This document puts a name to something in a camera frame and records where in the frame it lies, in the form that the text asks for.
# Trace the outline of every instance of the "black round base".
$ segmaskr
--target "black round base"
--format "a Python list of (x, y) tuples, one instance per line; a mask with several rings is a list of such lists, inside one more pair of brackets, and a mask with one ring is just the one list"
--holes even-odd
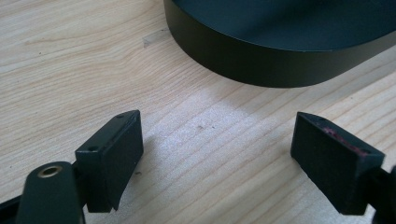
[(164, 0), (196, 62), (248, 84), (314, 85), (396, 45), (396, 1)]

